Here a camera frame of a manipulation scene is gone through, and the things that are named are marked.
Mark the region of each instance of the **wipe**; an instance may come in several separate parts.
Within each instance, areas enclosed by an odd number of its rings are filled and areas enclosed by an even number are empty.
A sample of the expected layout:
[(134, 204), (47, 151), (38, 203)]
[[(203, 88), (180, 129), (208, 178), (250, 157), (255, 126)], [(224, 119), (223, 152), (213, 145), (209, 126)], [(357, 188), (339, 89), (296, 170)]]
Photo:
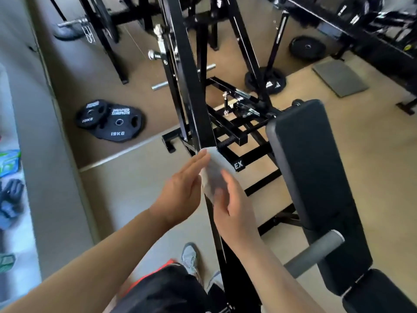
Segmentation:
[(210, 153), (210, 162), (206, 168), (201, 170), (201, 183), (203, 185), (203, 191), (206, 197), (214, 203), (214, 192), (217, 188), (223, 189), (227, 194), (228, 203), (228, 191), (226, 181), (223, 179), (220, 171), (226, 169), (232, 175), (236, 175), (236, 171), (233, 166), (218, 152), (216, 147), (208, 147), (207, 152)]

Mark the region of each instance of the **weight bench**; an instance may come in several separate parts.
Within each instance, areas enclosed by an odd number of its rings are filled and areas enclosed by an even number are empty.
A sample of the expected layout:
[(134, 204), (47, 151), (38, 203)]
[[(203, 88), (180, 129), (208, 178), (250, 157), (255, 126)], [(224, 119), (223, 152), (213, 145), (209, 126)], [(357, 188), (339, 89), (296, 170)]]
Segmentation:
[(323, 104), (294, 103), (266, 127), (277, 164), (311, 245), (329, 230), (345, 243), (318, 263), (327, 289), (348, 313), (411, 313), (417, 307), (381, 271), (369, 251)]

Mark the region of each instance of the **brown floor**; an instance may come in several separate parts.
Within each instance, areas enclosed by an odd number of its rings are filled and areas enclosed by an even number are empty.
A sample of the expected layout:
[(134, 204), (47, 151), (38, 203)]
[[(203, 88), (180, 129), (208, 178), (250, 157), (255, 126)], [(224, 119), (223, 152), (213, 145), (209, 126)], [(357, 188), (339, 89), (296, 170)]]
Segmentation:
[[(122, 9), (118, 0), (104, 1), (113, 11)], [(56, 2), (69, 20), (83, 14), (78, 0)], [(280, 12), (266, 0), (238, 2), (258, 62), (265, 65), (276, 33), (273, 21), (279, 21)], [(56, 40), (51, 34), (51, 24), (60, 22), (60, 17), (50, 1), (31, 0), (30, 4), (40, 47), (79, 168), (114, 155), (178, 123), (169, 89), (151, 90), (151, 85), (165, 81), (165, 73), (161, 62), (150, 61), (146, 56), (149, 49), (157, 49), (156, 40), (142, 31), (136, 22), (120, 26), (121, 41), (113, 46), (129, 74), (130, 83), (122, 85), (101, 44), (91, 45), (86, 39), (74, 42)], [(289, 20), (275, 61), (275, 66), (287, 75), (305, 66), (291, 57), (287, 50), (291, 39), (301, 34), (321, 39), (328, 45), (329, 52), (337, 48), (335, 42), (318, 31), (304, 30), (297, 22)], [(244, 89), (243, 76), (247, 69), (228, 22), (219, 24), (218, 36), (220, 50), (208, 51), (208, 63), (216, 63), (217, 68), (208, 76), (216, 75)], [(77, 128), (73, 123), (76, 110), (98, 98), (138, 107), (147, 117), (146, 128), (136, 139), (123, 144), (96, 139), (87, 131)], [(222, 103), (221, 92), (209, 89), (207, 102), (212, 106)]]

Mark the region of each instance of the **blue and green package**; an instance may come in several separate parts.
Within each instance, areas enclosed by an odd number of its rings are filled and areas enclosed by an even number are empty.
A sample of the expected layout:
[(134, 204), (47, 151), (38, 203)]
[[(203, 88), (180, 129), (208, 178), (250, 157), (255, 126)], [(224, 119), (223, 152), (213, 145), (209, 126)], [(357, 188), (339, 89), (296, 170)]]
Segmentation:
[(18, 172), (19, 161), (19, 149), (11, 149), (0, 152), (0, 178)]

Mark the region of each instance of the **person's right hand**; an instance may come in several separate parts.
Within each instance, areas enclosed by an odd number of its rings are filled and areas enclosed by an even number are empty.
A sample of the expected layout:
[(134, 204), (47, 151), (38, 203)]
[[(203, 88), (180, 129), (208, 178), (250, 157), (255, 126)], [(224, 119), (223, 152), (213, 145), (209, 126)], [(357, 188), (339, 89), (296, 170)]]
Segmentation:
[(227, 183), (227, 194), (216, 189), (214, 195), (214, 222), (224, 241), (239, 258), (262, 243), (256, 226), (252, 203), (238, 181), (226, 170), (222, 176)]

